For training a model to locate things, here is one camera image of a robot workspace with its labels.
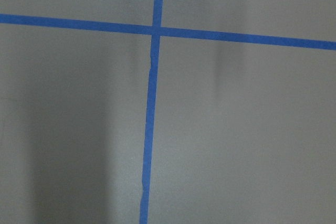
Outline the blue tape line crossing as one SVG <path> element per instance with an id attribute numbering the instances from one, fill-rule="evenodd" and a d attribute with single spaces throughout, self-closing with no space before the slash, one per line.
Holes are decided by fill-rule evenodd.
<path id="1" fill-rule="evenodd" d="M 221 31 L 192 30 L 146 25 L 96 22 L 89 20 L 62 19 L 25 15 L 1 14 L 2 24 L 42 26 L 66 29 L 93 30 L 112 33 L 139 35 L 159 35 L 165 37 L 203 39 L 215 41 L 243 42 L 250 44 L 300 47 L 322 50 L 335 50 L 334 41 L 288 38 L 277 36 L 228 33 Z"/>

